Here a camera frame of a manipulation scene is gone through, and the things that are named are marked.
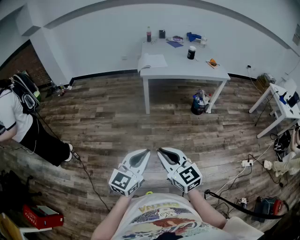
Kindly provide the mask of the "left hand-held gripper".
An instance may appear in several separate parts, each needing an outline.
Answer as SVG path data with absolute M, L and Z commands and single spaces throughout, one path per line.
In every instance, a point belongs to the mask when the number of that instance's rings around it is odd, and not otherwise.
M 110 189 L 122 196 L 131 196 L 143 181 L 143 172 L 150 158 L 149 149 L 141 149 L 128 153 L 119 165 L 114 169 L 109 180 Z

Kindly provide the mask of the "person's right forearm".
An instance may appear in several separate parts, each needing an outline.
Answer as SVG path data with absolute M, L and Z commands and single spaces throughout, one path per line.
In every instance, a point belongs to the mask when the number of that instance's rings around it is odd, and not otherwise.
M 227 223 L 227 219 L 214 209 L 201 195 L 197 189 L 188 192 L 190 203 L 197 211 L 203 222 L 212 225 L 213 227 L 223 229 Z

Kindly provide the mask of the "blue cloth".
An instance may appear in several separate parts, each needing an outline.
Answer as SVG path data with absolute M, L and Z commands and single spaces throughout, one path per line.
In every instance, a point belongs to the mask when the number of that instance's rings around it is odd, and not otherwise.
M 202 36 L 201 35 L 198 35 L 198 34 L 193 34 L 191 32 L 188 32 L 187 33 L 187 38 L 189 40 L 189 42 L 193 42 L 195 41 L 196 39 L 202 39 Z

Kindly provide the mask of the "large white table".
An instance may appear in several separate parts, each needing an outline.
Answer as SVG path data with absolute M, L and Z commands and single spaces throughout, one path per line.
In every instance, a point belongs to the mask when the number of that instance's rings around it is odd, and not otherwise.
M 225 68 L 220 65 L 217 69 L 213 69 L 206 61 L 215 58 L 215 54 L 209 47 L 197 48 L 195 58 L 189 60 L 187 58 L 188 49 L 192 45 L 185 42 L 182 47 L 174 48 L 167 44 L 164 39 L 157 39 L 157 42 L 151 44 L 144 40 L 142 42 L 141 56 L 145 53 L 163 54 L 167 67 L 146 68 L 140 71 L 140 77 L 143 79 L 143 92 L 146 114 L 150 114 L 150 97 L 148 81 L 152 79 L 193 79 L 216 81 L 219 86 L 210 98 L 209 107 L 206 113 L 211 110 L 230 77 Z

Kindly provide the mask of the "person's left forearm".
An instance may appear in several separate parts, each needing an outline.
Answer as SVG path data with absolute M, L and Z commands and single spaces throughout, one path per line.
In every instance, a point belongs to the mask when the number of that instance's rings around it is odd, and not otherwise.
M 91 240 L 111 240 L 127 211 L 132 197 L 121 196 L 106 218 L 97 226 Z

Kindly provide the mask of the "black trash bin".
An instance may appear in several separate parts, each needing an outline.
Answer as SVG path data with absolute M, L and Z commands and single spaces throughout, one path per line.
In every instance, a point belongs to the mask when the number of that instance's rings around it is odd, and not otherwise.
M 191 112 L 194 115 L 201 115 L 209 107 L 210 98 L 205 94 L 204 90 L 199 90 L 193 95 L 193 102 L 191 105 Z

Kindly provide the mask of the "black backpack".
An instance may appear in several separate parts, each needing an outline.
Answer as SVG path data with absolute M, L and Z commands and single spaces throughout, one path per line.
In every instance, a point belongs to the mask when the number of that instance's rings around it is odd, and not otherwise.
M 38 87 L 25 73 L 17 73 L 12 78 L 11 90 L 19 98 L 23 113 L 31 114 L 40 105 L 41 94 Z

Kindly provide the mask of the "red box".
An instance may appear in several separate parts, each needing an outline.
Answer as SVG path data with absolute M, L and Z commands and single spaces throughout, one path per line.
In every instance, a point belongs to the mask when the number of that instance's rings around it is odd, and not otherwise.
M 24 217 L 37 229 L 63 226 L 64 216 L 53 209 L 42 205 L 23 205 Z

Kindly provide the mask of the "red and black tool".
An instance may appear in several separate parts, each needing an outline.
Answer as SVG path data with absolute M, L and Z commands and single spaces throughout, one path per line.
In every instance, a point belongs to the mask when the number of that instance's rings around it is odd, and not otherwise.
M 285 213 L 281 214 L 282 210 L 286 208 L 289 211 L 289 205 L 286 201 L 280 200 L 278 197 L 257 197 L 255 202 L 255 213 L 259 218 L 264 219 L 279 219 Z

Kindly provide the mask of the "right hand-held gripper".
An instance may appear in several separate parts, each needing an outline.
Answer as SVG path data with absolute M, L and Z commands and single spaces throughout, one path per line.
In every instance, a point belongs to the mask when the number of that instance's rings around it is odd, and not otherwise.
M 168 179 L 184 193 L 201 185 L 203 176 L 195 163 L 186 161 L 187 156 L 178 149 L 162 147 L 157 150 L 158 158 L 168 172 Z

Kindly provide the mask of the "white shelf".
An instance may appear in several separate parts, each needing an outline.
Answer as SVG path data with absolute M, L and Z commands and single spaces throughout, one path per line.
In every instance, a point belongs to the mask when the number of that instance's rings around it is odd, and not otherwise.
M 0 233 L 7 240 L 28 240 L 27 233 L 50 231 L 52 228 L 37 229 L 36 227 L 18 227 L 5 213 L 0 214 Z

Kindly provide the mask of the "white paper sheets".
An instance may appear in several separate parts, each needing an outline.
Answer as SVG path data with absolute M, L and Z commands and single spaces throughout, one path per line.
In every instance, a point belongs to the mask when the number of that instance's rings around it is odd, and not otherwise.
M 142 69 L 146 68 L 163 68 L 167 67 L 167 63 L 165 61 L 165 57 L 163 54 L 143 54 L 139 61 L 137 71 L 140 72 Z

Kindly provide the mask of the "person in white shirt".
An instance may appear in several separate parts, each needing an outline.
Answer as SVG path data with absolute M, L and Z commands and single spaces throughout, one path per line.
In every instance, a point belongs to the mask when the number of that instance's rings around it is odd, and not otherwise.
M 219 229 L 205 222 L 187 199 L 154 193 L 132 199 L 112 240 L 154 240 L 164 233 L 173 233 L 179 240 L 258 240 L 263 236 L 238 217 Z

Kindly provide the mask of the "small white table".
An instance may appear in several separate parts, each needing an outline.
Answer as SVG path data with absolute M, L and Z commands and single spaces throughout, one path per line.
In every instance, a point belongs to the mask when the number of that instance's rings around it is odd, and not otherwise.
M 277 103 L 277 107 L 275 107 L 274 110 L 270 113 L 270 115 L 274 115 L 276 119 L 266 129 L 264 129 L 256 136 L 258 139 L 269 133 L 273 128 L 275 128 L 278 124 L 286 119 L 292 119 L 293 122 L 290 123 L 285 129 L 277 133 L 277 136 L 291 129 L 297 123 L 300 124 L 300 109 L 298 105 L 295 104 L 293 107 L 290 107 L 288 103 L 284 104 L 280 100 L 280 96 L 283 95 L 284 101 L 286 101 L 286 97 L 288 96 L 287 90 L 272 83 L 269 84 L 267 90 L 262 94 L 262 96 L 256 101 L 256 103 L 250 108 L 248 112 L 252 113 L 263 102 L 263 100 L 268 96 L 269 93 L 272 93 L 272 98 L 275 99 Z

